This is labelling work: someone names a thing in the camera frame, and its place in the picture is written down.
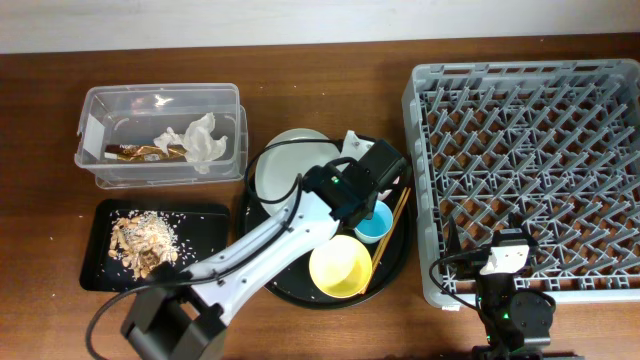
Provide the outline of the grey round plate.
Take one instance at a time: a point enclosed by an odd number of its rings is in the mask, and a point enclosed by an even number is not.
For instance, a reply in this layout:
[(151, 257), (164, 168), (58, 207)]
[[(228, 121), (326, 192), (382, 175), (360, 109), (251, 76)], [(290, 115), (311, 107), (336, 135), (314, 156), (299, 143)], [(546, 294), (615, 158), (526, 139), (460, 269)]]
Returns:
[[(324, 134), (305, 128), (287, 130), (269, 143), (284, 142), (297, 139), (329, 140)], [(300, 143), (275, 147), (260, 156), (255, 175), (255, 189), (258, 197), (275, 200), (285, 195), (298, 173), (304, 175), (315, 165), (323, 166), (330, 160), (340, 156), (340, 151), (333, 143)], [(278, 204), (264, 204), (264, 210), (272, 216), (276, 214), (291, 198), (289, 196)]]

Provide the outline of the large white tissue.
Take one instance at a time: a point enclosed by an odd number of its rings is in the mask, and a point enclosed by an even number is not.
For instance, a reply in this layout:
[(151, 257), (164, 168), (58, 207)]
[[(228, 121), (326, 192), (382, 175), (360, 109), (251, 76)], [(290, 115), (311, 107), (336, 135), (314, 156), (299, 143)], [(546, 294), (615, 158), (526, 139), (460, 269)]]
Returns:
[(214, 139), (212, 132), (215, 129), (216, 119), (212, 113), (206, 113), (199, 120), (193, 121), (184, 134), (176, 134), (171, 127), (153, 140), (157, 147), (164, 150), (170, 145), (179, 145), (186, 150), (186, 161), (194, 163), (194, 168), (200, 174), (208, 174), (209, 166), (205, 162), (211, 162), (222, 157), (227, 148), (228, 137), (223, 135)]

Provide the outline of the peanut and rice scraps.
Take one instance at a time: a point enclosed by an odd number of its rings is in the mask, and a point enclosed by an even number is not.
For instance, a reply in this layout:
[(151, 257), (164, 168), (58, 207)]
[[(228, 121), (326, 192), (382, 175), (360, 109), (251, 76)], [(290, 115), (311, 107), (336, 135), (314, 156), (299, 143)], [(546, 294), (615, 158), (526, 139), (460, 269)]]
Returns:
[(118, 262), (134, 281), (146, 279), (158, 266), (185, 265), (189, 253), (179, 243), (172, 213), (130, 210), (112, 221), (107, 255)]

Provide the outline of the gold snack wrapper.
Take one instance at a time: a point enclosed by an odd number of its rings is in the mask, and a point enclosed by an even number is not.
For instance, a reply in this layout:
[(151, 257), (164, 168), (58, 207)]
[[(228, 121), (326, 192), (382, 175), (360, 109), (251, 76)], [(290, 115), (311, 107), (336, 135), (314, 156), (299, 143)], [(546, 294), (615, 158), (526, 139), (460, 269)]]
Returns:
[(107, 145), (104, 158), (126, 162), (157, 162), (184, 157), (186, 150), (179, 145), (168, 146), (166, 150), (155, 145)]

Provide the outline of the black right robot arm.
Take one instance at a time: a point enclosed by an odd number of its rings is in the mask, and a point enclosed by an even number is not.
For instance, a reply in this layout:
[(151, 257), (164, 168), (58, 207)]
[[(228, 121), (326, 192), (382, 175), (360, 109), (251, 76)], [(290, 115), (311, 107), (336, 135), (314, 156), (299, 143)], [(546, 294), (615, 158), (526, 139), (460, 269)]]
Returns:
[(486, 346), (475, 346), (473, 359), (541, 359), (550, 344), (555, 300), (534, 289), (517, 289), (514, 278), (530, 265), (538, 242), (510, 216), (508, 226), (475, 249), (461, 248), (454, 221), (448, 225), (445, 262), (476, 286), (475, 311), (487, 335)]

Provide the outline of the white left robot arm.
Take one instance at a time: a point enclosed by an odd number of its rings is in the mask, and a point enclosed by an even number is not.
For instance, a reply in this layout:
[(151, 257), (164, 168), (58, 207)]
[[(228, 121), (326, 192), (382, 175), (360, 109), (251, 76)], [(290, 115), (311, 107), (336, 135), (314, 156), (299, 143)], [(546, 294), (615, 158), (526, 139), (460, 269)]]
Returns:
[(407, 167), (384, 140), (358, 159), (312, 166), (292, 199), (241, 239), (181, 272), (158, 271), (139, 288), (123, 337), (143, 359), (221, 358), (237, 311), (292, 262), (371, 215), (377, 195)]

